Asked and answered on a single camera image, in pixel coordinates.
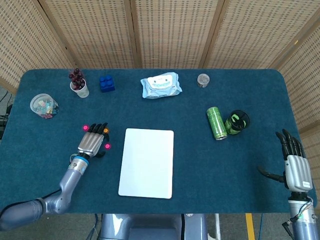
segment blue wet wipes pack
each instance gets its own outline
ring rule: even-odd
[[[167,72],[141,79],[142,97],[144,99],[158,99],[178,95],[182,92],[178,78],[179,76],[175,72]]]

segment blue building block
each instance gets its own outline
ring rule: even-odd
[[[111,92],[116,90],[115,83],[114,83],[114,80],[112,79],[112,76],[110,75],[101,76],[99,80],[100,80],[101,92],[106,93],[106,92]]]

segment teal table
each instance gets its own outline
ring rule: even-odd
[[[176,72],[183,92],[143,99],[140,79]],[[92,159],[72,197],[71,213],[267,213],[288,212],[290,192],[262,177],[256,167],[284,170],[276,131],[299,137],[283,77],[272,69],[84,69],[87,98],[70,90],[67,69],[26,72],[0,144],[0,209],[55,191],[77,151],[84,124],[108,122],[112,148]],[[196,84],[206,73],[206,88]],[[115,91],[102,93],[99,77],[110,74]],[[43,119],[31,99],[51,95],[59,113]],[[223,119],[241,109],[250,126],[216,141],[206,110]],[[171,199],[118,195],[126,128],[174,131]]]

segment wicker screen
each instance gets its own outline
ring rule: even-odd
[[[13,92],[30,69],[72,65],[31,0],[0,4],[0,77]]]
[[[124,2],[42,0],[81,68],[133,68]]]
[[[303,147],[309,160],[317,198],[320,199],[320,131],[302,138]]]
[[[137,0],[144,68],[198,68],[218,0]]]
[[[268,68],[320,7],[314,0],[230,0],[208,68]]]
[[[320,121],[320,27],[279,68],[299,129]]]

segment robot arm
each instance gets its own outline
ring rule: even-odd
[[[313,200],[307,193],[313,189],[311,171],[302,144],[283,129],[283,134],[276,132],[282,146],[284,158],[283,176],[268,173],[261,167],[259,172],[265,177],[284,183],[291,191],[288,198],[291,218],[282,226],[293,240],[319,240]],[[292,224],[293,234],[288,226]]]
[[[37,221],[43,214],[63,214],[71,203],[72,194],[89,165],[89,159],[102,157],[99,148],[109,135],[104,132],[107,123],[93,124],[83,136],[78,155],[70,163],[60,181],[60,195],[49,195],[32,201],[17,202],[5,207],[0,213],[0,231],[7,231]]]

